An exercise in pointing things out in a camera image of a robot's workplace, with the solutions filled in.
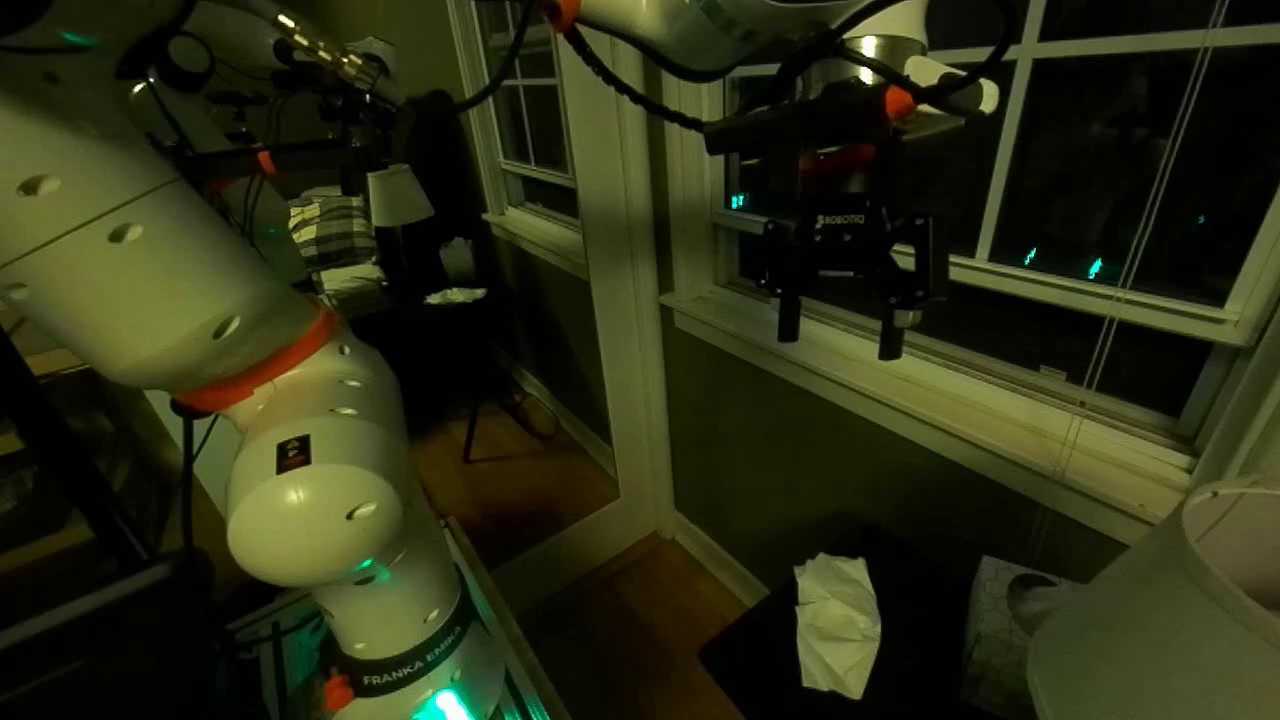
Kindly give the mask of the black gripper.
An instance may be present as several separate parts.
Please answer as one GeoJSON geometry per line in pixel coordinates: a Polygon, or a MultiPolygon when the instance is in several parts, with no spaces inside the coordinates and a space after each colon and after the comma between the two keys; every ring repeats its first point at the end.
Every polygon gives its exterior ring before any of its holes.
{"type": "Polygon", "coordinates": [[[713,156],[759,159],[774,185],[765,231],[782,244],[777,338],[800,338],[804,284],[816,274],[860,278],[882,307],[882,361],[905,354],[902,313],[926,307],[945,284],[932,220],[893,212],[885,168],[919,102],[902,84],[838,84],[816,101],[782,101],[705,133],[713,156]]]}

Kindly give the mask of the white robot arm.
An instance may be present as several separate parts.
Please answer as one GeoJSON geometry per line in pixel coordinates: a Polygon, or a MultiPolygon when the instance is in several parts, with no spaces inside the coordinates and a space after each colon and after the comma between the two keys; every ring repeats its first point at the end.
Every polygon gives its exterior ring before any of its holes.
{"type": "MultiPolygon", "coordinates": [[[[914,115],[987,115],[1001,86],[938,62],[930,0],[529,0],[564,39],[607,32],[686,79],[785,39],[804,75],[866,39],[908,57],[705,128],[713,150],[858,142],[914,115]]],[[[129,115],[210,0],[0,0],[0,289],[115,382],[161,388],[244,432],[230,547],[316,600],[328,720],[493,720],[509,665],[445,526],[412,488],[383,354],[287,289],[129,115]]]]}

